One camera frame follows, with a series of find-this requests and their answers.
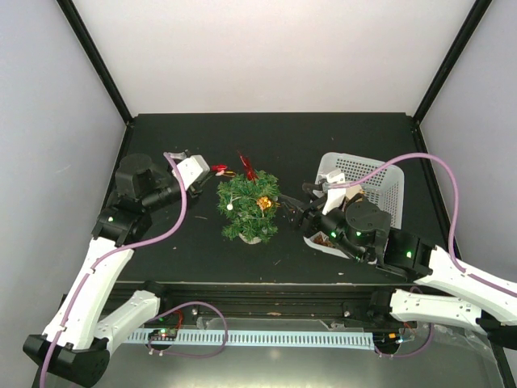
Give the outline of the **red bell ornament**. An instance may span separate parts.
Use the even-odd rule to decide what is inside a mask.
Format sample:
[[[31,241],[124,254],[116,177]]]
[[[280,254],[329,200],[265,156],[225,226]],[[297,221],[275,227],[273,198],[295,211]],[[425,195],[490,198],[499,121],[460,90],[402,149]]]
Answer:
[[[232,170],[230,170],[226,165],[224,164],[217,164],[211,166],[211,172],[215,176],[224,176],[224,177],[230,177],[233,178],[236,176],[236,173]]]

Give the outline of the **white bulb string lights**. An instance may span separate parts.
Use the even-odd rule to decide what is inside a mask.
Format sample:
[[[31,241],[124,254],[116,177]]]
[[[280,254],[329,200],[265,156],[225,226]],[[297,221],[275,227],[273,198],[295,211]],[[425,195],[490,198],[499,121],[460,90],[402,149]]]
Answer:
[[[256,200],[252,196],[231,196],[230,201],[223,206],[223,210],[231,217],[252,220],[261,219],[265,214],[256,205]]]

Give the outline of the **small green christmas tree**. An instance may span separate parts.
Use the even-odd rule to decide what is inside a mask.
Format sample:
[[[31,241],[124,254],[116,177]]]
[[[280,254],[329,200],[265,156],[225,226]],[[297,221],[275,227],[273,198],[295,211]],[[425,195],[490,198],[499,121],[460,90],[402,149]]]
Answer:
[[[278,179],[265,171],[257,171],[254,179],[243,174],[221,182],[216,194],[217,209],[227,219],[222,235],[254,245],[269,243],[278,232],[275,224],[279,207],[280,186]]]

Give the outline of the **red star tree topper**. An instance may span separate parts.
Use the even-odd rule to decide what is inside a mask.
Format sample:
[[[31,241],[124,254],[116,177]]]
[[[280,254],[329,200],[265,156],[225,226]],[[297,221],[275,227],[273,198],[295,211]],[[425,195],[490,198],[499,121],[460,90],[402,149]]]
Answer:
[[[258,177],[258,174],[257,174],[256,170],[253,168],[250,159],[247,156],[243,155],[241,152],[239,152],[238,154],[239,154],[239,158],[240,158],[240,160],[242,162],[243,169],[244,169],[245,174],[246,174],[246,178],[249,181],[251,181],[253,183],[256,183],[256,180],[259,177]]]

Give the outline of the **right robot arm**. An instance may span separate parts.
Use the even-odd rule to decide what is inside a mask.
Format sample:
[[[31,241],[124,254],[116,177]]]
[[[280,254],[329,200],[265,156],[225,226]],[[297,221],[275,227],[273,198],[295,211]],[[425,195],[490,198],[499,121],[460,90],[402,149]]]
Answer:
[[[345,258],[366,263],[404,281],[441,291],[425,295],[402,289],[375,296],[367,306],[377,326],[392,320],[427,321],[486,335],[504,348],[516,348],[516,284],[458,262],[442,247],[391,226],[391,215],[360,190],[344,188],[309,203],[282,195],[279,202],[305,237],[324,234]]]

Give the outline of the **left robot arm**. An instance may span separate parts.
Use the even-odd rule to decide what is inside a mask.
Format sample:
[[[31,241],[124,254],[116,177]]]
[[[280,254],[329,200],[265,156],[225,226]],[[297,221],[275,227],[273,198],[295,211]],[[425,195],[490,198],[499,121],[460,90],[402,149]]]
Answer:
[[[197,196],[211,171],[200,155],[165,153],[168,167],[146,154],[120,160],[115,187],[97,218],[84,263],[56,315],[23,351],[39,366],[35,387],[53,374],[92,387],[104,375],[115,350],[152,319],[167,321],[173,302],[149,283],[121,307],[102,316],[119,274],[139,247],[161,242],[183,223],[188,195]]]

